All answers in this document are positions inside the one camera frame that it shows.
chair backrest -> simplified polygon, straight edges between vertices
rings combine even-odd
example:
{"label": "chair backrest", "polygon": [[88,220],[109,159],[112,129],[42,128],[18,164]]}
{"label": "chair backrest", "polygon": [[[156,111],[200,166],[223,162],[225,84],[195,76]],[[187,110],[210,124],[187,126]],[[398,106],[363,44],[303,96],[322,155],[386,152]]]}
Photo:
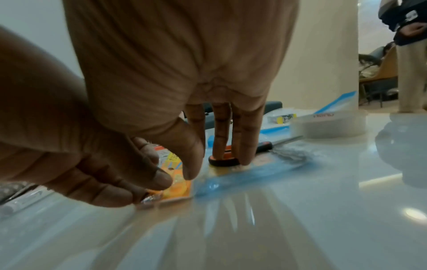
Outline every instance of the chair backrest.
{"label": "chair backrest", "polygon": [[378,73],[375,76],[377,80],[397,77],[397,52],[396,46],[393,46],[383,59],[383,63],[379,67]]}

glossy table surface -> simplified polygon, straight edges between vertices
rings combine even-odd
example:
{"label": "glossy table surface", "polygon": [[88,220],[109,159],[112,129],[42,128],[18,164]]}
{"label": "glossy table surface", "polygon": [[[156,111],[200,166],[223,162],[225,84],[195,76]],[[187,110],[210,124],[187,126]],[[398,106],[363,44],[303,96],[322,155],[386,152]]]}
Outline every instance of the glossy table surface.
{"label": "glossy table surface", "polygon": [[427,115],[367,126],[289,144],[312,160],[277,179],[168,207],[53,194],[0,222],[0,269],[426,269]]}

chair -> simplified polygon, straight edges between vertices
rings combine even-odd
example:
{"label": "chair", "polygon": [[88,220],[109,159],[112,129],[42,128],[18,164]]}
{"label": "chair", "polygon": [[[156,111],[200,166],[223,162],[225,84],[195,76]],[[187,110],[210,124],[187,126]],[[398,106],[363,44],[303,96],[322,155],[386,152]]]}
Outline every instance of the chair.
{"label": "chair", "polygon": [[[397,52],[396,46],[392,47],[387,55],[384,57],[382,64],[379,67],[377,74],[369,78],[359,79],[359,89],[365,94],[368,102],[369,98],[374,94],[380,94],[381,108],[383,107],[383,94],[388,91],[389,85],[395,85],[397,82]],[[377,83],[372,91],[367,94],[365,91],[365,84]]]}

